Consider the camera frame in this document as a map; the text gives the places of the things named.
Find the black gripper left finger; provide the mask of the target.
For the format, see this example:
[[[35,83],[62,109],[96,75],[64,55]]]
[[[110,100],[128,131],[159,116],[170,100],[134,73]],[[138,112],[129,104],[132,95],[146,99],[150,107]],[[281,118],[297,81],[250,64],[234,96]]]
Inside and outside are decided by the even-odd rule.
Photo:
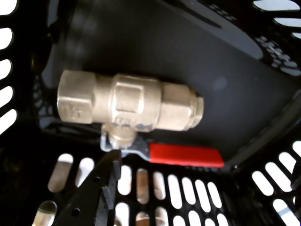
[[[117,182],[121,177],[121,151],[113,150],[96,164],[54,226],[106,226],[115,207]]]

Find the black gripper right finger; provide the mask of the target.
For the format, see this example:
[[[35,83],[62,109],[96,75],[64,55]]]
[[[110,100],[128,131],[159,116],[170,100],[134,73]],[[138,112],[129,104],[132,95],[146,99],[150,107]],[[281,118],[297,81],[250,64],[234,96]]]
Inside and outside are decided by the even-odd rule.
[[[291,178],[291,188],[293,190],[297,190],[300,185],[301,185],[301,163],[296,162]]]

